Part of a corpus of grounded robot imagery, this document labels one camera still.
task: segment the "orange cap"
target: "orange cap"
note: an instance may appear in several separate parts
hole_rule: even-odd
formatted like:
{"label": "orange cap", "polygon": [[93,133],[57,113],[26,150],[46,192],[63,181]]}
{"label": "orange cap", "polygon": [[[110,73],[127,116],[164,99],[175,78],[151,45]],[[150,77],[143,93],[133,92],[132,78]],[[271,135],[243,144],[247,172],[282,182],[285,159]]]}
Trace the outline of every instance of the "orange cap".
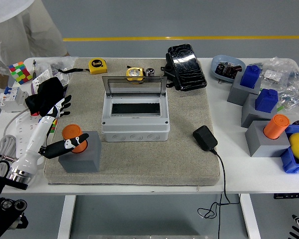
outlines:
{"label": "orange cap", "polygon": [[270,139],[277,139],[290,125],[290,120],[287,116],[277,114],[264,128],[264,135]]}
{"label": "orange cap", "polygon": [[[75,138],[83,134],[81,127],[77,124],[69,124],[66,127],[64,127],[62,131],[62,136],[65,140],[70,138]],[[78,146],[75,147],[75,149],[72,150],[73,153],[81,153],[83,152],[88,146],[87,141],[83,141]]]}

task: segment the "blue block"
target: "blue block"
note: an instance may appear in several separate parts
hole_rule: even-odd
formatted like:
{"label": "blue block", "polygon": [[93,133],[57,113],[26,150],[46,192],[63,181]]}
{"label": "blue block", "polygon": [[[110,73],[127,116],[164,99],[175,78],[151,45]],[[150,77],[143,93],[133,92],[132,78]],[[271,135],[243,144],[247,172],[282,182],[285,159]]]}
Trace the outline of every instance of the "blue block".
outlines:
{"label": "blue block", "polygon": [[272,89],[262,89],[256,99],[255,108],[257,111],[271,113],[278,103],[278,92]]}
{"label": "blue block", "polygon": [[259,78],[261,69],[258,66],[247,66],[240,85],[253,89]]}

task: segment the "black power adapter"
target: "black power adapter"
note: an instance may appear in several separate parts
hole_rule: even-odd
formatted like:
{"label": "black power adapter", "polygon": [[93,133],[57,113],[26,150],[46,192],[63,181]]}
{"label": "black power adapter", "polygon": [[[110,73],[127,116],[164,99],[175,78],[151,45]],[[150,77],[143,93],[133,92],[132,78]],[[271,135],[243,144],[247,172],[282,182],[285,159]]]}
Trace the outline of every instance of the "black power adapter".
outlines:
{"label": "black power adapter", "polygon": [[204,151],[212,151],[218,144],[217,139],[205,125],[195,130],[193,136]]}

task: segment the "white table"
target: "white table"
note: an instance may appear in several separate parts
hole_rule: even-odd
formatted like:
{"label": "white table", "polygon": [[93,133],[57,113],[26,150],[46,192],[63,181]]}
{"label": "white table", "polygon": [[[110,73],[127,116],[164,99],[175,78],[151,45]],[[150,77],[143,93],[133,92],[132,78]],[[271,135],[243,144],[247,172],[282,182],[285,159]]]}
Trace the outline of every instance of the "white table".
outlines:
{"label": "white table", "polygon": [[[264,59],[241,59],[246,65]],[[246,128],[240,126],[241,106],[227,102],[231,84],[222,83],[210,74],[212,58],[199,58],[207,80],[207,97],[213,123],[214,135],[218,140],[217,152],[222,157],[226,170],[227,193],[242,194],[242,208],[250,238],[260,238],[253,214],[250,193],[299,193],[299,173],[286,174],[280,158],[252,158],[245,140]],[[32,59],[25,64],[31,69]],[[29,89],[30,82],[22,85]],[[13,113],[0,114],[0,137],[4,127],[14,116]],[[291,122],[299,116],[287,114]],[[164,187],[164,186],[125,186],[125,185],[48,185],[43,167],[26,191],[5,187],[3,193],[14,194],[59,194],[59,195],[118,195],[118,194],[206,194],[221,193],[224,189],[223,177],[210,187]],[[75,196],[66,197],[74,206]]]}

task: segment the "transparent box lid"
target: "transparent box lid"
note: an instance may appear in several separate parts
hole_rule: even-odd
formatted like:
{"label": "transparent box lid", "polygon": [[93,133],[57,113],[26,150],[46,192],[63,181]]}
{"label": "transparent box lid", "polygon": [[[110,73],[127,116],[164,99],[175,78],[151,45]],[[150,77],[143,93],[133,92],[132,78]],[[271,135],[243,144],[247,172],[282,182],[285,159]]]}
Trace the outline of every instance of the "transparent box lid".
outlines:
{"label": "transparent box lid", "polygon": [[107,97],[165,96],[165,76],[102,76]]}

